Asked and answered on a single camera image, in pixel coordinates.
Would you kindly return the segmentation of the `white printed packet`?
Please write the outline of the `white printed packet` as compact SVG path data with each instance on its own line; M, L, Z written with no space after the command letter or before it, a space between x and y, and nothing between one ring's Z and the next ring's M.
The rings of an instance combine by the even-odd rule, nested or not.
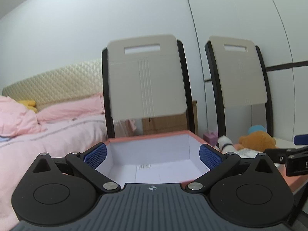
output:
M248 148L243 148L243 149L238 150L236 153L241 158L254 159L258 155L259 151L248 149Z

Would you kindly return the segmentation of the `brown plush bear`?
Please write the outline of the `brown plush bear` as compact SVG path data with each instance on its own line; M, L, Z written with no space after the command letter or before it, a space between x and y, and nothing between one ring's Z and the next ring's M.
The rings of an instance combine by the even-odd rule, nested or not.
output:
M276 140L264 131L255 131L239 139L238 150L251 149L258 152L264 152L266 149L275 149Z

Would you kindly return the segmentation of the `blue plush ball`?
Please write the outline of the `blue plush ball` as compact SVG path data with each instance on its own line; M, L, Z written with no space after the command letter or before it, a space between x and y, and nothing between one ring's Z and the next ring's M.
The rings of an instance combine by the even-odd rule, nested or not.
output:
M266 132L266 128L262 125L254 125L254 126L251 126L247 132L248 135L256 132L256 131L263 131L263 132Z

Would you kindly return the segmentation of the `panda plush toy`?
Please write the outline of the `panda plush toy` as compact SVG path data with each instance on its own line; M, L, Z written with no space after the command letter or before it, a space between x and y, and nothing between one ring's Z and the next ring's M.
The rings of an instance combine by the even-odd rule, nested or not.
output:
M226 136L218 138L215 148L221 153L236 152L233 142Z

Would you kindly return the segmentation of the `bed with pink sheet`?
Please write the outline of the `bed with pink sheet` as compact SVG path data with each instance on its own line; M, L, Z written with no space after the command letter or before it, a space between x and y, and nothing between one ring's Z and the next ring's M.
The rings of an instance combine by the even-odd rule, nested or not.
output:
M65 157L73 151L82 153L107 140L104 115L46 124L46 128L44 132L18 136L1 143L1 230L10 230L18 224L11 197L40 153Z

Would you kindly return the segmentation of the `pink gift box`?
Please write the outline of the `pink gift box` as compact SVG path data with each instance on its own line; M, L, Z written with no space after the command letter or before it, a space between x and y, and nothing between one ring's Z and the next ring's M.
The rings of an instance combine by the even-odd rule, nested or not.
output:
M209 143L211 146L215 146L218 140L218 132L217 131L207 131L203 134L203 139Z

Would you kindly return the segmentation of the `pink cardboard box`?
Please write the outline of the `pink cardboard box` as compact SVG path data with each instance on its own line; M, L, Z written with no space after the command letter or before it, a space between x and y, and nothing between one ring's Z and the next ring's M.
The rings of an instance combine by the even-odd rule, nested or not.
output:
M101 148L95 169L121 187L126 183L185 184L221 162L208 147L188 130L113 138Z

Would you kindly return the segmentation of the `pink duvet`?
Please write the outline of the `pink duvet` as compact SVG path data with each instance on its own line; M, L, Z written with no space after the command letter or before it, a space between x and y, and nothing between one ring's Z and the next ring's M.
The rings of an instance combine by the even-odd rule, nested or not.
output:
M46 130L36 113L10 97L1 96L1 137L37 134Z

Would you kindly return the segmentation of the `right beige chair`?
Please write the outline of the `right beige chair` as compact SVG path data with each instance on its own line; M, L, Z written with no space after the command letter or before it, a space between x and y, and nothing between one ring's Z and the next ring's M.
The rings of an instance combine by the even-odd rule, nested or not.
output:
M251 40L211 36L205 44L218 135L237 142L254 125L274 134L270 86L260 48Z

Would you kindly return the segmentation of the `beige chair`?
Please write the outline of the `beige chair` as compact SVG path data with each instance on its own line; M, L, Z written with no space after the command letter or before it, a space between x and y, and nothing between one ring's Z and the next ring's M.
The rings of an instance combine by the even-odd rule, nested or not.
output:
M186 115L195 132L193 99L183 43L172 34L114 40L102 51L106 128L114 121Z
M237 142L254 125L274 134L270 86L260 48L251 40L211 36L205 44L218 135Z

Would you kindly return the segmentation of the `pink pillow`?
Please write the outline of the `pink pillow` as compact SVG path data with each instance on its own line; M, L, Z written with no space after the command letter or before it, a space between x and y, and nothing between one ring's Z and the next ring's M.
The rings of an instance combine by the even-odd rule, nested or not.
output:
M102 94L97 94L78 101L54 104L39 111L37 113L37 119L40 124L43 124L99 114L104 114Z

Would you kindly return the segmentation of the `yellow plush toy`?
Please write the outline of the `yellow plush toy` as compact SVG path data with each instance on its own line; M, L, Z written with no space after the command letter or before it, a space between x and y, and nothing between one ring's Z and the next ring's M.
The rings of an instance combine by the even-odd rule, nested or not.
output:
M27 109L34 111L35 113L38 112L36 108L36 101L34 100L21 100L18 103L24 105Z

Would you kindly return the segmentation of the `wooden drawer cabinet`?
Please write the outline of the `wooden drawer cabinet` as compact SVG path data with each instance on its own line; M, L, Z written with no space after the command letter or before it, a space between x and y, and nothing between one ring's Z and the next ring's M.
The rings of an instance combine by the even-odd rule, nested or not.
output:
M155 118L143 118L144 135L188 130L186 113Z

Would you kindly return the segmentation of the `beige quilted headboard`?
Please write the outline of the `beige quilted headboard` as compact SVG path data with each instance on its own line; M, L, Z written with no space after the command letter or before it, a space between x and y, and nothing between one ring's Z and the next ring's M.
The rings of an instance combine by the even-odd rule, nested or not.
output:
M17 81L3 88L2 95L15 101L33 100L37 110L76 101L103 92L102 61L80 62Z

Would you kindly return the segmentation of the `left beige chair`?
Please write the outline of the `left beige chair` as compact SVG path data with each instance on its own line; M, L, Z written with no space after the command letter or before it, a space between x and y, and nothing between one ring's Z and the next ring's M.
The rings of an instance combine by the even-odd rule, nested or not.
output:
M193 99L183 43L172 34L114 40L102 51L106 128L114 121L186 115L195 132Z

